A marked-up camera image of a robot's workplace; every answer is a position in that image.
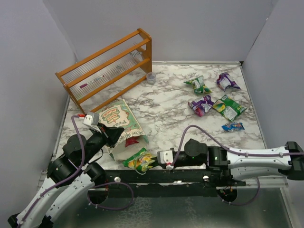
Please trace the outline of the green chips packet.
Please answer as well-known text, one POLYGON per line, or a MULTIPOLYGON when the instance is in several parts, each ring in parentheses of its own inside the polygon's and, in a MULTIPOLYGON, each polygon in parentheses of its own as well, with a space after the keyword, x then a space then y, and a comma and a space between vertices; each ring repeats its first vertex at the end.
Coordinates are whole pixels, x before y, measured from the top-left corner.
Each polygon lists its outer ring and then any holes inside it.
POLYGON ((246 111, 246 107, 240 105, 227 95, 222 96, 213 105, 212 108, 225 117, 228 121, 233 122, 243 112, 246 111))

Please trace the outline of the purple snack packet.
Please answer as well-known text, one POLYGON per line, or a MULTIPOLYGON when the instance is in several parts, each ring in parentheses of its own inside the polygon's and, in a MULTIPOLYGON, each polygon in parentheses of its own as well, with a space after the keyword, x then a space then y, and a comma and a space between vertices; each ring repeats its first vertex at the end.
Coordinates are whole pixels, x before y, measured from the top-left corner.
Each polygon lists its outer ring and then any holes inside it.
POLYGON ((210 95, 188 102, 188 106, 199 117, 204 116, 212 108, 213 104, 214 103, 212 102, 210 95))
POLYGON ((229 88, 241 90, 239 85, 235 82, 235 80, 230 76, 228 72, 221 73, 216 80, 216 84, 224 92, 229 88))

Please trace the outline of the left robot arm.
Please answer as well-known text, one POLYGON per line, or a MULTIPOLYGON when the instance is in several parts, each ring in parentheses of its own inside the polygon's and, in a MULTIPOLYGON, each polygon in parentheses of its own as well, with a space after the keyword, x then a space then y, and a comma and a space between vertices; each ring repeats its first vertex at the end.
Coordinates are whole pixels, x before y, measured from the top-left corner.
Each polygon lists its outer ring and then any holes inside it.
POLYGON ((86 139, 72 135, 63 147, 64 153, 49 164, 47 177, 30 204, 8 218, 13 228, 50 228, 63 211, 92 187, 101 187, 107 178, 104 169, 89 161, 103 146, 114 147, 124 129, 98 126, 86 139))

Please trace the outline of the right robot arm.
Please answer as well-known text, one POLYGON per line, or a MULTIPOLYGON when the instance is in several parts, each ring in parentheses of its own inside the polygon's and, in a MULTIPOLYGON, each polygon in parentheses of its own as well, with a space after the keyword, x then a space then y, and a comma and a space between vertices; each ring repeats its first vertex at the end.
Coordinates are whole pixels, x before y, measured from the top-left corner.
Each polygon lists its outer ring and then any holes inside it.
POLYGON ((220 172, 218 180, 224 186, 263 176, 285 176, 293 181, 304 179, 304 151, 296 142, 272 149, 249 150, 207 146, 190 139, 183 151, 159 151, 155 160, 169 170, 205 165, 208 171, 220 172))

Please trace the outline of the red snack packet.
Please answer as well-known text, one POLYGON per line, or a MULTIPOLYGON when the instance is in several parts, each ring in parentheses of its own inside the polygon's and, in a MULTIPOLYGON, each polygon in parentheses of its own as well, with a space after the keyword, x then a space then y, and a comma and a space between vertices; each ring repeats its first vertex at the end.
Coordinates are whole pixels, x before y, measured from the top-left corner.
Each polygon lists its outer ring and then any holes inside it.
POLYGON ((125 140, 125 147, 128 147, 128 146, 131 146, 131 145, 133 145, 133 144, 137 144, 137 143, 139 143, 138 142, 138 136, 134 136, 134 137, 130 137, 130 138, 127 138, 126 140, 125 140))

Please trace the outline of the blue candy packet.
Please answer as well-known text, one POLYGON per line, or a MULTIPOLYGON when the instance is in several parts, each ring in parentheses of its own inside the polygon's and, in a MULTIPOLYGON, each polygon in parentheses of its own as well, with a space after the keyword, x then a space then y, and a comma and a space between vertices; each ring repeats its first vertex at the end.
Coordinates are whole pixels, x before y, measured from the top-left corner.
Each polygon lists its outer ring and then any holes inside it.
POLYGON ((244 130, 244 126, 242 123, 237 122, 230 122, 222 126, 222 129, 225 132, 235 132, 235 131, 241 131, 244 130))

